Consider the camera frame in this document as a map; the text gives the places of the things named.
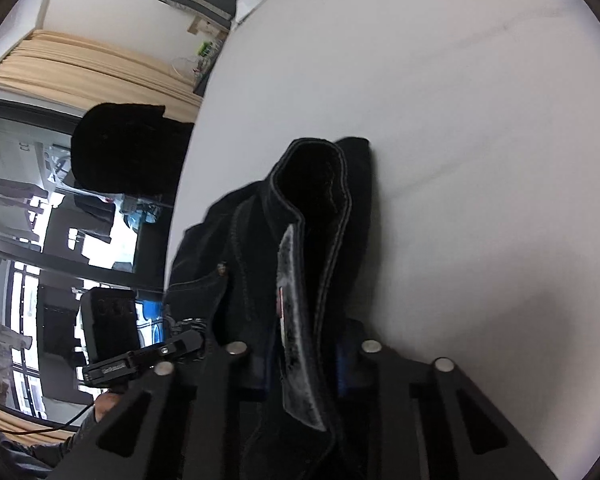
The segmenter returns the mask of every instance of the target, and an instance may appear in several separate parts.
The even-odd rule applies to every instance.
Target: black cable
[[[72,418],[69,422],[64,423],[62,426],[58,426],[57,428],[46,428],[46,430],[32,430],[32,431],[3,431],[0,430],[0,432],[4,433],[4,434],[10,434],[10,435],[32,435],[32,434],[39,434],[39,433],[51,433],[52,431],[59,431],[59,430],[64,430],[64,428],[68,428],[73,421],[75,421],[77,418],[79,418],[81,415],[83,415],[91,406],[93,406],[93,402],[91,404],[89,404],[88,406],[85,406],[84,409],[78,413],[76,416],[74,416],[74,418]]]

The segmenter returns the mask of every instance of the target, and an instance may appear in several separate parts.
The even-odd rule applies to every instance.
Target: person's hand
[[[100,394],[93,403],[93,412],[96,417],[96,422],[100,422],[102,417],[120,402],[121,398],[121,395],[112,394],[111,392]]]

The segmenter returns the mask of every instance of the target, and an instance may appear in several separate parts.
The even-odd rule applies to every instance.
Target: sleeve
[[[93,410],[89,412],[89,415],[84,419],[80,429],[76,431],[71,437],[60,444],[39,444],[36,446],[30,446],[29,454],[32,457],[40,460],[47,464],[49,467],[56,467],[60,461],[67,456],[67,454],[74,448],[74,446],[80,442],[84,436],[89,433],[91,428],[96,425],[96,418]]]

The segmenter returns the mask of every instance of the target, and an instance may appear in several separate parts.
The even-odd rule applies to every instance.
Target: beige curtain
[[[2,431],[31,431],[46,430],[46,426],[40,426],[33,422],[27,422],[22,418],[11,415],[0,410],[0,430]],[[50,433],[39,433],[33,435],[7,435],[11,440],[15,440],[25,446],[34,444],[58,444],[72,436],[70,431],[52,431]]]
[[[0,89],[88,110],[96,104],[165,105],[192,123],[202,99],[169,65],[111,44],[36,30],[0,63]]]

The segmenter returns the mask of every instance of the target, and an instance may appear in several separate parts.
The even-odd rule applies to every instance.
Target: bolt
[[[456,367],[455,363],[447,357],[439,357],[433,364],[440,372],[451,372]]]
[[[362,342],[362,351],[365,354],[376,354],[382,350],[382,345],[375,339],[367,339]]]
[[[168,361],[161,361],[154,366],[155,374],[160,376],[171,375],[175,369],[176,367],[173,365],[173,363]]]
[[[243,343],[242,341],[234,341],[233,343],[229,343],[227,346],[225,346],[224,349],[231,355],[244,354],[247,351],[247,343]]]

